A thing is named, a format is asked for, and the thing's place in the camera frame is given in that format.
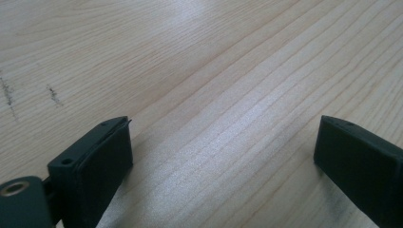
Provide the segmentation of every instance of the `black plastic clip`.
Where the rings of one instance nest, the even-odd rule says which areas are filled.
[[[315,163],[380,227],[403,227],[403,150],[340,119],[323,116]]]
[[[133,165],[130,121],[100,123],[48,164],[49,177],[0,185],[1,228],[94,228]]]

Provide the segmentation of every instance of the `wood grain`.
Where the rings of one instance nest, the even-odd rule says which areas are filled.
[[[133,120],[98,227],[375,227],[313,164],[321,115],[403,146],[399,0],[0,1],[0,182]]]

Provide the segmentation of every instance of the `black plastic part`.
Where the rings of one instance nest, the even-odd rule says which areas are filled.
[[[98,124],[48,164],[66,228],[93,228],[133,165],[127,117]]]
[[[56,225],[62,219],[62,208],[64,205],[61,202],[59,195],[54,191],[51,185],[50,178],[42,181],[44,185],[45,195],[47,196],[48,209],[51,215],[53,225]]]
[[[52,222],[42,181],[14,179],[0,185],[1,228],[50,228]]]
[[[315,163],[380,227],[403,227],[403,150],[340,119],[323,116]]]

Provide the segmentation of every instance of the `screw hole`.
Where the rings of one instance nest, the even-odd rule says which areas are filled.
[[[70,164],[70,163],[72,163],[73,162],[73,160],[71,160],[71,159],[64,159],[63,161],[62,161],[62,164]]]
[[[13,195],[17,195],[18,193],[24,191],[29,187],[29,182],[27,181],[18,181],[10,184],[9,186],[3,188],[0,192],[0,195],[3,197],[10,197]]]

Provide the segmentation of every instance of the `pencil mark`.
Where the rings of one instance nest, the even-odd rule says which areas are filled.
[[[14,117],[15,121],[17,121],[17,115],[15,114],[15,110],[12,105],[13,104],[12,92],[14,90],[6,83],[6,81],[2,77],[0,77],[0,84],[4,92],[4,96],[6,97],[7,105],[9,105],[9,108],[11,110],[12,116]]]
[[[56,91],[52,87],[50,87],[50,85],[47,86],[47,89],[50,92],[51,100],[56,103],[56,106],[63,106],[63,103],[60,102],[59,98],[57,98]]]

